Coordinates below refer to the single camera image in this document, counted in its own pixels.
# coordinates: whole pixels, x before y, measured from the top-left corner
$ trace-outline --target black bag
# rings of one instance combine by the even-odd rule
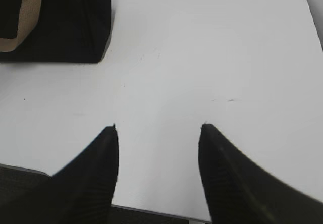
[[[111,0],[41,0],[40,8],[39,2],[0,0],[0,62],[101,61]]]

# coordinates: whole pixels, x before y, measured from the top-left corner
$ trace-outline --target tan trim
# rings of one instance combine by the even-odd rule
[[[15,50],[35,28],[38,23],[41,0],[22,0],[19,13],[18,33],[16,39],[0,38],[0,51]]]

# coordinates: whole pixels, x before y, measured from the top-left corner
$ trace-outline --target bag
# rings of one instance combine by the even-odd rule
[[[0,0],[0,51],[15,50],[35,28],[41,0]]]
[[[9,32],[3,28],[15,25],[12,18],[11,21],[2,18],[0,14],[1,38]],[[18,22],[26,25],[28,20],[19,18]],[[111,0],[42,0],[34,30],[28,30],[31,33],[24,41],[17,30],[18,47],[11,52],[0,52],[0,62],[97,63],[106,50],[110,26]],[[15,38],[14,34],[5,36]]]

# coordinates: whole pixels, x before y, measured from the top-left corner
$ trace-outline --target tan strap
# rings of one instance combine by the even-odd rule
[[[19,12],[17,38],[0,38],[0,52],[15,50],[36,27],[39,19],[41,0],[22,0]]]

